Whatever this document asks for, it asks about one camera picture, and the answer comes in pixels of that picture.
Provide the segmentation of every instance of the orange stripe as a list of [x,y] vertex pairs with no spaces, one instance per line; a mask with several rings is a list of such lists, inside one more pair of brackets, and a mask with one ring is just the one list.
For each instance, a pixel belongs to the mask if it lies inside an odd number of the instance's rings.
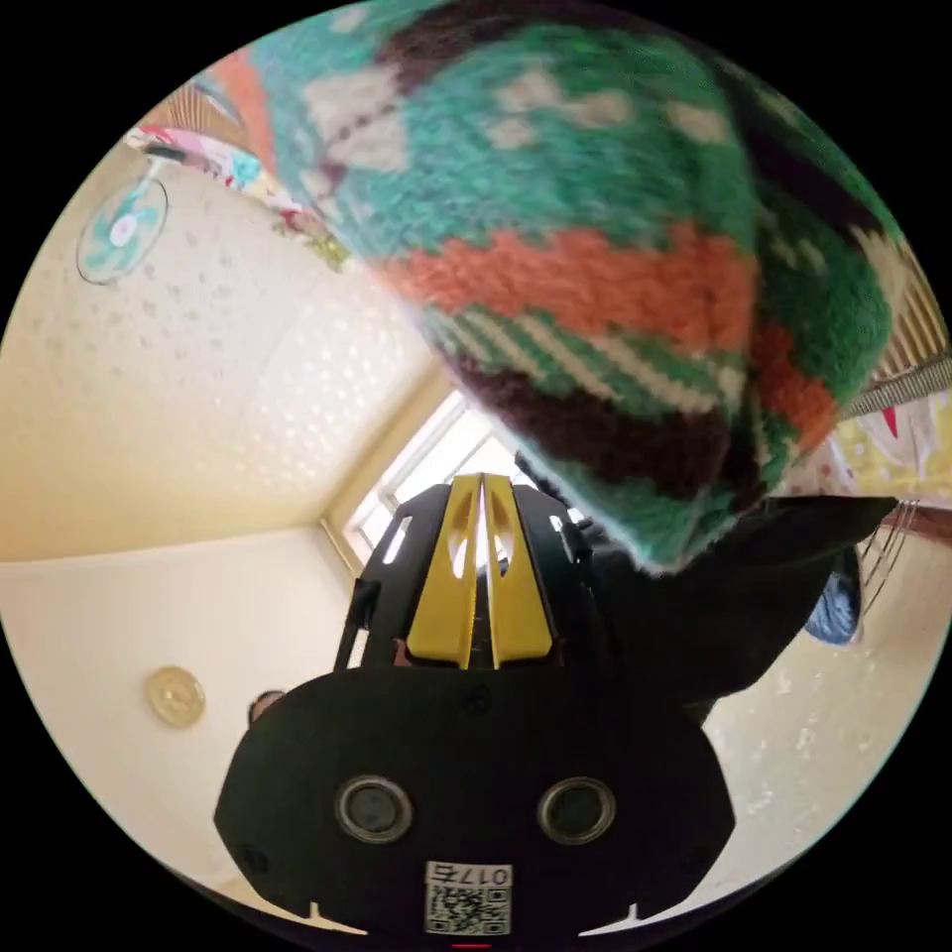
[[793,365],[792,351],[793,336],[782,324],[771,320],[758,327],[751,349],[758,394],[765,410],[800,430],[803,449],[815,449],[836,425],[839,411],[823,381]]
[[672,225],[670,238],[662,252],[616,248],[588,228],[559,232],[547,247],[497,232],[488,248],[454,238],[440,255],[413,251],[380,268],[403,295],[450,315],[482,305],[515,320],[531,307],[575,334],[636,330],[684,350],[746,350],[756,260],[690,223]]
[[268,97],[251,64],[247,47],[220,59],[210,70],[221,83],[225,95],[241,115],[251,152],[273,175],[275,170],[275,140],[271,129]]

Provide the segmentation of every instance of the green knitted fabric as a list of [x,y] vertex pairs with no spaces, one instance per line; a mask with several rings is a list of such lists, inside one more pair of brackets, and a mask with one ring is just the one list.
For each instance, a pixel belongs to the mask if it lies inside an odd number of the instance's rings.
[[374,0],[203,77],[538,470],[673,571],[885,348],[902,239],[799,110],[581,3]]

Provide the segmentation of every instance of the qr code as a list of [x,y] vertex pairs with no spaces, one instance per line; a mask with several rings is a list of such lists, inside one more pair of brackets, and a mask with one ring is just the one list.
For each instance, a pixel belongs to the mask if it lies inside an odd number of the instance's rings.
[[426,864],[426,931],[437,935],[509,935],[511,866]]

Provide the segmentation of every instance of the window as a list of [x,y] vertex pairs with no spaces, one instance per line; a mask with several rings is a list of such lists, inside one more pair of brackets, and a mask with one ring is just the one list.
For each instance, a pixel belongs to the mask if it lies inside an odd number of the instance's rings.
[[[401,503],[430,486],[450,483],[455,476],[499,473],[514,485],[532,486],[534,483],[519,469],[514,457],[515,447],[508,437],[462,394],[454,393],[420,428],[357,508],[346,530],[347,540],[366,562]],[[569,516],[574,522],[582,518],[574,509]],[[486,562],[483,537],[481,532],[477,565]]]

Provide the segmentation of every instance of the wall fan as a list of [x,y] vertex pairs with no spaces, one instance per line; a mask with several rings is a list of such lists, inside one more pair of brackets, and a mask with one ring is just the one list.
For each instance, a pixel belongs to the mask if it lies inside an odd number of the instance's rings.
[[162,233],[169,196],[161,182],[140,178],[107,198],[83,228],[76,245],[80,276],[107,285],[129,274]]

